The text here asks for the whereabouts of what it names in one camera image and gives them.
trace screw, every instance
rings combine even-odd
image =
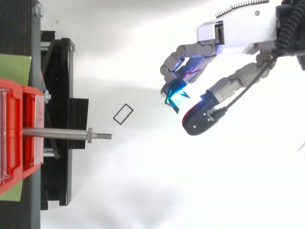
[[[75,44],[71,44],[71,46],[70,46],[70,51],[71,51],[71,52],[76,52]]]
[[[41,3],[37,3],[34,7],[33,7],[33,15],[37,18],[42,18],[44,15],[44,8],[43,5]]]
[[[46,90],[46,91],[44,91],[44,102],[46,103],[46,104],[48,104],[49,103],[49,100],[52,98],[52,96],[49,94],[49,91],[48,90]]]

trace white surface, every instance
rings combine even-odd
[[[42,229],[305,228],[305,73],[296,58],[279,60],[197,137],[160,96],[163,61],[231,1],[42,3],[42,28],[76,43],[74,95],[90,100],[88,127],[113,134],[73,153],[72,202],[52,203]],[[204,91],[254,59],[222,55],[192,86]],[[125,103],[134,112],[120,126],[112,118]]]

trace black frame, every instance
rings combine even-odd
[[[29,85],[43,90],[40,71],[40,18],[33,16],[36,0],[2,0],[0,53],[33,56]],[[23,180],[20,202],[0,201],[0,225],[5,229],[40,229],[41,170]]]
[[[42,74],[52,95],[46,104],[45,126],[86,130],[89,100],[73,98],[74,44],[67,38],[54,38],[54,31],[41,32],[41,41],[50,42],[48,51],[41,51]],[[71,202],[72,150],[84,149],[85,141],[45,139],[44,146],[52,148],[55,157],[45,158],[41,166],[41,209],[48,209],[48,201],[67,206]]]
[[[115,119],[115,117],[121,112],[121,110],[122,109],[124,109],[124,107],[129,107],[129,109],[131,109],[131,112],[124,118],[124,120],[120,123],[118,120],[116,120]],[[122,125],[125,121],[126,121],[126,119],[132,114],[132,112],[133,112],[133,109],[128,105],[128,104],[125,104],[119,111],[118,111],[118,113],[116,113],[115,114],[115,116],[113,117],[113,119],[118,123],[118,124],[120,124],[120,125]]]

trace coiled cable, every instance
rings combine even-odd
[[[305,17],[305,0],[300,0],[293,12],[291,13],[289,19],[283,26],[280,31],[280,34],[275,41],[275,53],[283,55],[287,52],[289,43],[292,39],[292,36],[296,32],[300,23]]]

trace transparent plastic cover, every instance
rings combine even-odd
[[[44,96],[35,96],[35,127],[44,127]],[[43,163],[43,138],[34,138],[34,165]]]
[[[0,183],[9,178],[6,152],[6,102],[8,89],[0,88]]]

